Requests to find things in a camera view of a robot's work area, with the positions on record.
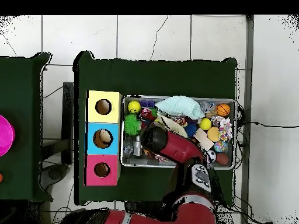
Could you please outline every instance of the wooden block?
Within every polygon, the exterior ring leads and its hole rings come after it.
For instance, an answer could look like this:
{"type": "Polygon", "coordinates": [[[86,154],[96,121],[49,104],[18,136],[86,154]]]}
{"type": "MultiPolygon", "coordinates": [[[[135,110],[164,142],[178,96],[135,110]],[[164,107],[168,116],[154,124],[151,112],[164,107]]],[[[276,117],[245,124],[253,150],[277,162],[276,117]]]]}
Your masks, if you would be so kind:
{"type": "Polygon", "coordinates": [[[120,127],[118,124],[89,122],[87,130],[87,154],[118,155],[120,146],[119,132],[120,127]]]}
{"type": "Polygon", "coordinates": [[[87,186],[116,186],[119,177],[120,162],[117,155],[87,155],[87,186]]]}
{"type": "Polygon", "coordinates": [[[194,135],[194,137],[199,141],[200,146],[206,151],[210,150],[214,146],[214,143],[209,140],[207,136],[208,134],[201,128],[199,128],[194,135]]]}
{"type": "Polygon", "coordinates": [[[121,94],[118,92],[104,92],[89,90],[88,119],[93,123],[118,124],[121,119],[121,94]]]}

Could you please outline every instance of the orange ball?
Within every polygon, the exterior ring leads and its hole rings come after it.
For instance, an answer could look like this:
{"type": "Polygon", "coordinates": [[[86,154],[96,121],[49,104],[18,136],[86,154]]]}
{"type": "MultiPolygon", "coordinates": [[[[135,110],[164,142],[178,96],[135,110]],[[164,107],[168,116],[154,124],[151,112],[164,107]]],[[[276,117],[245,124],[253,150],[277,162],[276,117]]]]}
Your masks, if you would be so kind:
{"type": "Polygon", "coordinates": [[[217,115],[219,116],[227,116],[229,115],[231,109],[228,104],[220,104],[217,106],[217,115]]]}

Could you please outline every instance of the teal cloth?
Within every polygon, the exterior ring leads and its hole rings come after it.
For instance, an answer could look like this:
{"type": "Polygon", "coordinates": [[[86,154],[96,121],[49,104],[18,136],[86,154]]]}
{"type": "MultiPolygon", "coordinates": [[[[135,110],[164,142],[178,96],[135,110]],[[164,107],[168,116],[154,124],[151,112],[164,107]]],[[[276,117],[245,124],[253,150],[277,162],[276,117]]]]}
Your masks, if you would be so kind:
{"type": "Polygon", "coordinates": [[[199,103],[186,96],[169,97],[156,103],[156,107],[169,115],[177,116],[183,114],[192,120],[204,117],[204,113],[200,109],[199,103]]]}

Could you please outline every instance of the yellow tennis ball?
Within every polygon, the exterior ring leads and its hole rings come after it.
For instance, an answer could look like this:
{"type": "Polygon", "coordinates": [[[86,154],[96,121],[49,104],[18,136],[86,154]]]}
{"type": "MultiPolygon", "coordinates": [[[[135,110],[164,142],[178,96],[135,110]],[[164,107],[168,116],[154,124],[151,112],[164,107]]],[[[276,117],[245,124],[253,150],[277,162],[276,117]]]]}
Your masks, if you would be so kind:
{"type": "Polygon", "coordinates": [[[199,127],[201,129],[203,129],[204,131],[207,131],[208,129],[210,129],[211,126],[212,126],[212,122],[208,118],[203,118],[199,124],[199,127]]]}

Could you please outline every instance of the dark green tablecloth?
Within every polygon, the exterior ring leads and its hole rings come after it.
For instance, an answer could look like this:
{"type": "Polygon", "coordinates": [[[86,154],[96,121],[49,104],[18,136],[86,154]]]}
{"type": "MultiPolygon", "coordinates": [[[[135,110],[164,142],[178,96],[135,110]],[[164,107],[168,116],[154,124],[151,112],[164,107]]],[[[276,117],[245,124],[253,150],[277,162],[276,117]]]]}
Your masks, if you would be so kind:
{"type": "Polygon", "coordinates": [[[33,58],[0,57],[0,115],[15,128],[16,138],[0,157],[0,199],[50,201],[38,182],[41,147],[41,71],[50,54],[33,58]]]}
{"type": "MultiPolygon", "coordinates": [[[[75,98],[79,96],[78,106],[75,105],[79,110],[75,139],[79,138],[80,154],[75,168],[75,201],[160,201],[172,169],[122,167],[117,186],[83,185],[86,90],[235,99],[237,62],[233,58],[223,62],[166,62],[96,60],[91,56],[89,51],[81,52],[74,61],[75,98]]],[[[232,174],[231,170],[217,171],[228,205],[232,204],[232,174]]]]}

